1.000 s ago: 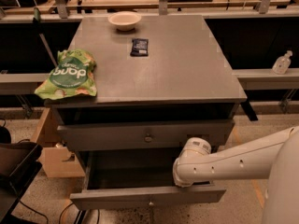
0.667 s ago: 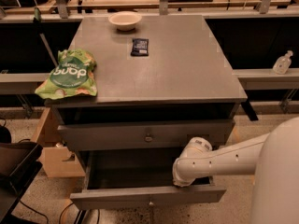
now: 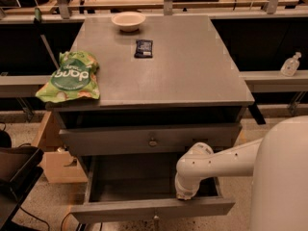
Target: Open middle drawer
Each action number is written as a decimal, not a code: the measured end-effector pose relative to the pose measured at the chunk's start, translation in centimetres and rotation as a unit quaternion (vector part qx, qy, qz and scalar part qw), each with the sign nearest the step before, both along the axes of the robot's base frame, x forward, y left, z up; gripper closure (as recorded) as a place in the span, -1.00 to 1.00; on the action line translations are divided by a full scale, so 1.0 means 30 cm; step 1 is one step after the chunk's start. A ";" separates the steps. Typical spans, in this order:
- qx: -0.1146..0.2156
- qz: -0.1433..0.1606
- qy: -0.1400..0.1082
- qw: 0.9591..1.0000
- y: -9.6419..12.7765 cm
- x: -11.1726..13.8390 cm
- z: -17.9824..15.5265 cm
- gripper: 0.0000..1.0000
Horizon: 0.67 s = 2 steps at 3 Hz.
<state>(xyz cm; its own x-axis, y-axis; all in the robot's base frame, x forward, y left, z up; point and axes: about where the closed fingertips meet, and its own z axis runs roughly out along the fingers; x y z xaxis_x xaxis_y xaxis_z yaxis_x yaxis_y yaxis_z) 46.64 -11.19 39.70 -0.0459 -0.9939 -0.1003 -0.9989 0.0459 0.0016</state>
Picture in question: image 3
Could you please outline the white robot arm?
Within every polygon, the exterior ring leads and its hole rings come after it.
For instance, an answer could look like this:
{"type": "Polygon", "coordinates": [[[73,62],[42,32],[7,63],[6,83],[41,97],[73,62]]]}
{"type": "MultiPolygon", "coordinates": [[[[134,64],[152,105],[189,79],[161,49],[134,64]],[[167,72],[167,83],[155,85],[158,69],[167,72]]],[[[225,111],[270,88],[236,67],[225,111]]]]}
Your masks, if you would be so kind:
{"type": "Polygon", "coordinates": [[[196,143],[176,165],[179,199],[210,177],[251,175],[250,231],[308,231],[308,116],[288,118],[263,138],[219,153],[196,143]]]}

